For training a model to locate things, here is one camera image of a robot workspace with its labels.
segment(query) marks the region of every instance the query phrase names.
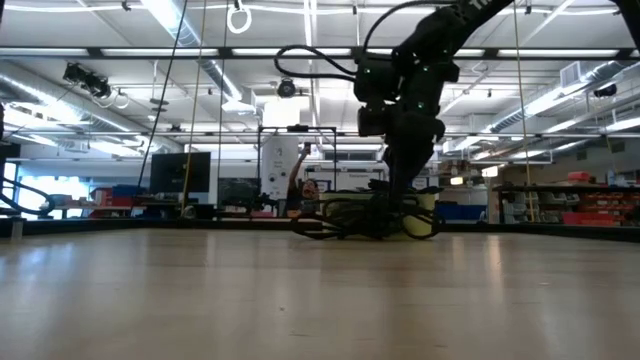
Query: storage rack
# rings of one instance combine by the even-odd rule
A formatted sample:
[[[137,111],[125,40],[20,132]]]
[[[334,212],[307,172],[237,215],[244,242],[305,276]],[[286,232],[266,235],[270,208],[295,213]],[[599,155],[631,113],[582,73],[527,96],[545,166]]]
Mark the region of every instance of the storage rack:
[[[591,225],[623,225],[624,214],[640,205],[640,187],[498,186],[493,191],[498,193],[500,224],[532,222],[529,194],[534,222],[544,224],[562,224],[571,215]]]

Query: black screen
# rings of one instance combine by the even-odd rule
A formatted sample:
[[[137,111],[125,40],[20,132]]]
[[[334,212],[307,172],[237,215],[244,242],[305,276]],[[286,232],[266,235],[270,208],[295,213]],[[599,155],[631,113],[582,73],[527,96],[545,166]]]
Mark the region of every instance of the black screen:
[[[187,153],[160,154],[151,158],[151,192],[175,193],[184,189]],[[188,192],[209,192],[211,153],[191,153]]]

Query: security camera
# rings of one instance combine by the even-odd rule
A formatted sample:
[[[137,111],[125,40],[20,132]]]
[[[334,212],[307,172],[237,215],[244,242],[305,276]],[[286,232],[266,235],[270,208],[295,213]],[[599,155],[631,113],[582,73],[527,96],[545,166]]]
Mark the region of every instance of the security camera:
[[[278,85],[278,96],[283,99],[292,98],[296,94],[296,86],[293,84],[293,80],[289,78],[283,78]]]

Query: person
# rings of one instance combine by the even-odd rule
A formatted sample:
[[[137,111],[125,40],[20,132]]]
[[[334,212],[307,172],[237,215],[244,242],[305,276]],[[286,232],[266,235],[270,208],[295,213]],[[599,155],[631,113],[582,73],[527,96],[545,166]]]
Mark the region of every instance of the person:
[[[310,153],[311,146],[305,145],[300,158],[291,169],[291,174],[289,175],[289,187],[287,188],[287,215],[289,217],[295,217],[300,213],[315,212],[318,209],[318,205],[315,202],[319,196],[318,183],[313,179],[298,183],[300,166]]]

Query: wooden floor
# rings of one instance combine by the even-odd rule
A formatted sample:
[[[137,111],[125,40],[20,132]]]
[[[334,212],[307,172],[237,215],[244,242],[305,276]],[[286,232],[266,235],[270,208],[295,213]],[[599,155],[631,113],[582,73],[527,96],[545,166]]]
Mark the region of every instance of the wooden floor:
[[[640,246],[134,230],[0,245],[0,359],[638,359]]]

